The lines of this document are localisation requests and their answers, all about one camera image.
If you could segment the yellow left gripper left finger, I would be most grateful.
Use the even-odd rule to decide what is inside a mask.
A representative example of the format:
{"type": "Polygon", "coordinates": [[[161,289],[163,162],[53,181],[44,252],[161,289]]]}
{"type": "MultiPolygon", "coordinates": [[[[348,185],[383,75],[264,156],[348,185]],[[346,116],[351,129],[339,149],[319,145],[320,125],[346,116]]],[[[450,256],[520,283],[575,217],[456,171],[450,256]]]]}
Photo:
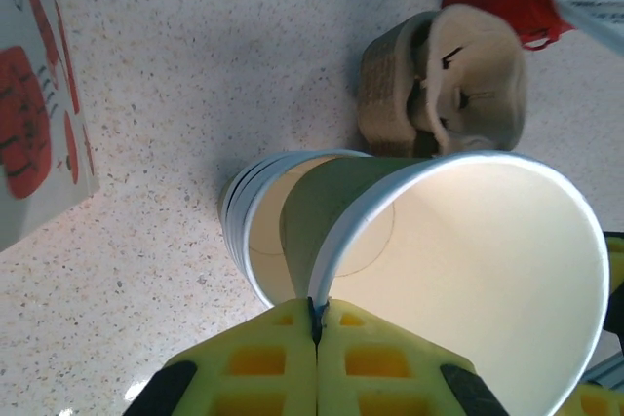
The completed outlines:
{"type": "Polygon", "coordinates": [[[289,300],[169,359],[127,415],[315,415],[308,301],[289,300]]]}

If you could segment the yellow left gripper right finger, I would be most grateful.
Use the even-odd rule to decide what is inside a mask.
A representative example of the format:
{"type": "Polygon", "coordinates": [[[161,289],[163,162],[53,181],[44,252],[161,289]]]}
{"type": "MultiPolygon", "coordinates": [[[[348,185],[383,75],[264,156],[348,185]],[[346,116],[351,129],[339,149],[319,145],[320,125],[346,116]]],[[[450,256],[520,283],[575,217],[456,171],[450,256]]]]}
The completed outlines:
{"type": "Polygon", "coordinates": [[[467,358],[332,299],[316,319],[319,415],[506,415],[467,358]]]}

